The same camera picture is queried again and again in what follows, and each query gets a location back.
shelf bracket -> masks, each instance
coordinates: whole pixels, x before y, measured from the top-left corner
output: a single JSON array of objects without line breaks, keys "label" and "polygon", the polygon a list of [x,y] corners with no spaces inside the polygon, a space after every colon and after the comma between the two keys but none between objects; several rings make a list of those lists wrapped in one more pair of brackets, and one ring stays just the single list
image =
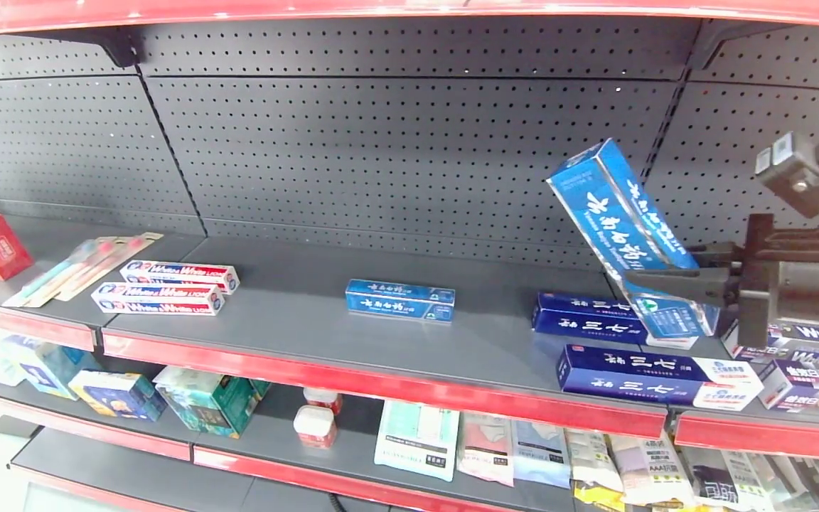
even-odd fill
[{"label": "shelf bracket", "polygon": [[756,36],[758,33],[773,32],[790,26],[794,25],[764,21],[707,20],[697,33],[697,39],[688,58],[688,68],[708,68],[716,55],[719,55],[719,50],[726,41]]}]

toothbrush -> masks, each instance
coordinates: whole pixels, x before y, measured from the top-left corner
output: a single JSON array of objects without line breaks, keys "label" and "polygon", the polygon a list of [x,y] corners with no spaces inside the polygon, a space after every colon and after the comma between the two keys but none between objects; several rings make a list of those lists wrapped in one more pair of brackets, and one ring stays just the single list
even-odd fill
[{"label": "toothbrush", "polygon": [[97,249],[97,243],[94,240],[87,240],[87,242],[82,243],[81,245],[75,247],[75,250],[59,263],[59,265],[54,266],[49,271],[43,273],[43,275],[37,277],[32,282],[27,283],[23,288],[21,288],[20,292],[17,294],[12,295],[7,301],[5,301],[2,305],[6,307],[16,307],[20,306],[24,302],[26,302],[27,298],[30,297],[37,289],[40,289],[44,284],[52,281],[55,276],[58,276],[59,273],[64,272],[65,269],[71,267],[75,263],[84,262],[93,252]]}]

perforated metal panel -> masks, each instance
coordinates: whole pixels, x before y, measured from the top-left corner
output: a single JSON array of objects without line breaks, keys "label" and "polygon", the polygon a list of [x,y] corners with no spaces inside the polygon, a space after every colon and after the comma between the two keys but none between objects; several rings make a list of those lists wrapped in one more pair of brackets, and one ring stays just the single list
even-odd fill
[{"label": "perforated metal panel", "polygon": [[582,247],[544,183],[616,137],[637,169],[670,82],[153,78],[211,220]]},{"label": "perforated metal panel", "polygon": [[194,215],[107,210],[107,208],[83,208],[65,204],[22,201],[0,201],[0,213],[22,217],[59,218],[59,220],[71,220],[74,223],[141,228],[141,230],[158,233],[204,235],[201,223]]},{"label": "perforated metal panel", "polygon": [[134,77],[0,81],[0,200],[195,213]]},{"label": "perforated metal panel", "polygon": [[0,36],[0,79],[121,74],[134,74],[134,69],[116,68],[100,46]]},{"label": "perforated metal panel", "polygon": [[744,243],[750,213],[777,225],[804,217],[754,179],[754,157],[787,131],[819,142],[819,90],[690,83],[647,180],[669,224],[686,243]]},{"label": "perforated metal panel", "polygon": [[819,88],[819,26],[794,26],[722,45],[692,80]]},{"label": "perforated metal panel", "polygon": [[632,16],[394,17],[145,27],[147,75],[657,78],[699,26]]}]

toothpaste box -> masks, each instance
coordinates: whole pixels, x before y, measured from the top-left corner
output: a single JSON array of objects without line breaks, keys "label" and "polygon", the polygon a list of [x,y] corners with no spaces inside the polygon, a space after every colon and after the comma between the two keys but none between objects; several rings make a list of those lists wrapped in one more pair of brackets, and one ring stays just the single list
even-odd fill
[{"label": "toothpaste box", "polygon": [[449,324],[454,318],[455,295],[450,288],[350,279],[347,309]]},{"label": "toothpaste box", "polygon": [[216,315],[224,299],[215,284],[105,282],[90,295],[103,312]]},{"label": "toothpaste box", "polygon": [[81,370],[68,383],[97,414],[157,421],[166,401],[140,373]]},{"label": "toothpaste box", "polygon": [[812,363],[819,368],[819,326],[794,324],[784,321],[782,327],[771,324],[766,337],[766,348],[738,344],[738,325],[722,338],[726,350],[738,361],[770,363],[773,360]]},{"label": "toothpaste box", "polygon": [[119,270],[128,282],[165,282],[168,284],[209,283],[219,287],[223,294],[236,292],[240,280],[236,269],[229,265],[203,263],[149,262],[131,260]]},{"label": "toothpaste box", "polygon": [[763,385],[751,364],[569,344],[558,363],[562,391],[657,404],[741,411]]},{"label": "toothpaste box", "polygon": [[537,333],[646,344],[646,327],[628,302],[540,292],[532,311]]},{"label": "toothpaste box", "polygon": [[712,336],[719,309],[624,281],[630,270],[695,269],[693,256],[608,139],[568,159],[546,182],[657,341],[687,349]]},{"label": "toothpaste box", "polygon": [[761,372],[767,409],[788,412],[819,411],[819,369],[810,363],[774,360]]}]

red shelf edge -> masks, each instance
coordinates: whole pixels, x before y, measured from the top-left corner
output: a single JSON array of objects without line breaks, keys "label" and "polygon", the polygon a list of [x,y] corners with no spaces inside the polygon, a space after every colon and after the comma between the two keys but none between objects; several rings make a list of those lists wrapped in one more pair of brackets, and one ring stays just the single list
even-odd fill
[{"label": "red shelf edge", "polygon": [[112,334],[107,329],[103,331],[103,346],[107,356],[124,359],[227,373],[283,385],[322,387],[351,395],[421,402],[458,411],[487,412],[634,437],[659,437],[667,415],[662,407],[615,407],[595,402],[559,400],[460,383],[130,337]]},{"label": "red shelf edge", "polygon": [[84,324],[52,321],[32,312],[0,307],[0,329],[51,341],[60,346],[94,351],[94,331]]},{"label": "red shelf edge", "polygon": [[675,427],[675,443],[686,447],[819,458],[819,428],[789,422],[767,425],[684,412]]},{"label": "red shelf edge", "polygon": [[275,480],[294,486],[351,496],[351,498],[429,512],[507,512],[506,508],[500,508],[500,506],[448,498],[448,496],[433,495],[412,489],[401,489],[401,487],[351,479],[348,476],[289,466],[289,464],[254,457],[237,456],[204,447],[195,446],[195,464],[257,476],[259,479]]},{"label": "red shelf edge", "polygon": [[685,16],[819,25],[819,3],[790,0],[0,0],[0,33],[139,23],[383,16],[605,14]]},{"label": "red shelf edge", "polygon": [[84,496],[84,498],[93,499],[100,503],[109,503],[110,505],[120,506],[120,508],[127,508],[136,512],[183,512],[178,508],[170,508],[170,506],[159,505],[159,503],[152,503],[143,499],[131,498],[117,494],[97,487],[86,486],[71,480],[59,479],[58,476],[52,474],[40,473],[27,467],[16,466],[11,464],[10,470],[25,477],[25,479],[39,484],[41,486],[53,487],[73,495]]},{"label": "red shelf edge", "polygon": [[89,437],[105,443],[117,444],[121,447],[160,454],[160,456],[164,457],[178,458],[184,461],[191,460],[188,443],[182,443],[182,441],[173,441],[153,437],[153,435],[139,434],[122,428],[110,427],[109,425],[97,424],[96,422],[89,422],[72,416],[60,415],[58,412],[45,411],[30,405],[19,404],[19,402],[4,398],[0,398],[0,406],[7,415],[43,427],[54,428],[81,437]]}]

